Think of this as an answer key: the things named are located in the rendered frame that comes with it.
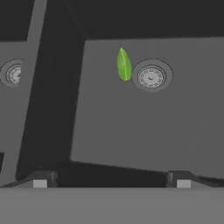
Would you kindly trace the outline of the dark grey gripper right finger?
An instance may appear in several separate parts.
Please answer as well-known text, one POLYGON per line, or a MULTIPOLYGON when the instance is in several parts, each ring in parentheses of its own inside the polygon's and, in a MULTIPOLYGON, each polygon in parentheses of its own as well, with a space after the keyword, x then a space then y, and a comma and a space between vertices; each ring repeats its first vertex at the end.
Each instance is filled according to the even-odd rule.
POLYGON ((224 188, 224 179, 197 176, 190 171, 168 171, 167 186, 170 188, 224 188))

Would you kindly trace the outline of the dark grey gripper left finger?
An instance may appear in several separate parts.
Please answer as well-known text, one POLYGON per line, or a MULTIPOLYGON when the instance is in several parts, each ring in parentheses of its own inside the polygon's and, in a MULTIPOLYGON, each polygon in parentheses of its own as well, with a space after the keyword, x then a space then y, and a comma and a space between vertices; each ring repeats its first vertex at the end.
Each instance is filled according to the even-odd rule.
POLYGON ((13 187, 51 188, 57 187, 56 171, 35 171, 24 179, 12 184, 13 187))

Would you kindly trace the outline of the dark grey double sink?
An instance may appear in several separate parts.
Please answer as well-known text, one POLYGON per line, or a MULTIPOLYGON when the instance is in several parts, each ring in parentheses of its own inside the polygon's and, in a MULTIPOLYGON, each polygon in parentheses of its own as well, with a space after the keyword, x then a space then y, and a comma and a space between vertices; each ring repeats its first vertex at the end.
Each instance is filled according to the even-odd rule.
POLYGON ((36 171, 59 187, 164 187, 168 171, 224 179, 224 0, 0 0, 0 186, 36 171), (159 59, 158 93, 120 79, 159 59))

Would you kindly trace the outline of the round metal sink drain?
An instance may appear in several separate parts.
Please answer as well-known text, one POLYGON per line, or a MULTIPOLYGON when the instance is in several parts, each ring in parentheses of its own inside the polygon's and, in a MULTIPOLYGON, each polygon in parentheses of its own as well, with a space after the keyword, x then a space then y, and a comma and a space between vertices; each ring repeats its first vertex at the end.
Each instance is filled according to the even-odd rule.
POLYGON ((144 92, 158 93, 171 85, 173 71, 170 65, 161 59, 144 59, 132 68, 131 80, 144 92))
POLYGON ((0 81, 7 88, 16 88, 22 74, 22 59, 12 59, 7 61, 0 68, 0 81))

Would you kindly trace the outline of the green lemon wedge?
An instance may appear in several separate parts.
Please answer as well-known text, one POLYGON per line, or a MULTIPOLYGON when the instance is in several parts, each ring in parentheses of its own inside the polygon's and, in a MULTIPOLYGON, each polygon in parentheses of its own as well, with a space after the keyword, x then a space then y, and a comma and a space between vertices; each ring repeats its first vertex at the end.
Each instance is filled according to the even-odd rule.
POLYGON ((132 75, 130 58, 122 47, 117 55, 117 72, 122 81, 129 81, 132 75))

